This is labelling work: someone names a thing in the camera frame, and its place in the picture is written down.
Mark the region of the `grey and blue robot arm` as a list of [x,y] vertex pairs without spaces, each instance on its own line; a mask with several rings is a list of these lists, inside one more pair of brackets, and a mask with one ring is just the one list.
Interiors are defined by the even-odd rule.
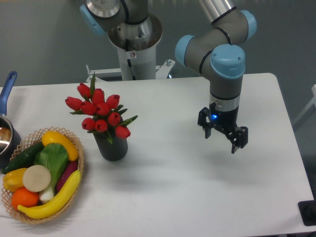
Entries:
[[[200,5],[212,28],[202,37],[181,37],[175,58],[209,80],[209,106],[199,112],[197,123],[206,137],[213,129],[224,134],[235,152],[248,142],[248,128],[237,125],[245,72],[245,53],[240,45],[255,34],[257,22],[230,0],[202,0]],[[162,25],[149,12],[146,0],[86,0],[79,10],[91,30],[97,35],[107,34],[117,48],[123,80],[157,77],[156,46]]]

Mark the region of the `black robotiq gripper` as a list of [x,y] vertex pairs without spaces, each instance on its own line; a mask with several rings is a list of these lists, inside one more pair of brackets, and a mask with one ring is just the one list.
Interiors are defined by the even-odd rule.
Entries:
[[238,149],[243,149],[248,143],[248,127],[237,126],[237,115],[239,106],[231,111],[220,111],[216,109],[216,103],[212,102],[209,109],[204,107],[198,114],[197,124],[201,126],[205,138],[211,136],[211,130],[214,128],[223,134],[232,144],[231,153],[234,154]]

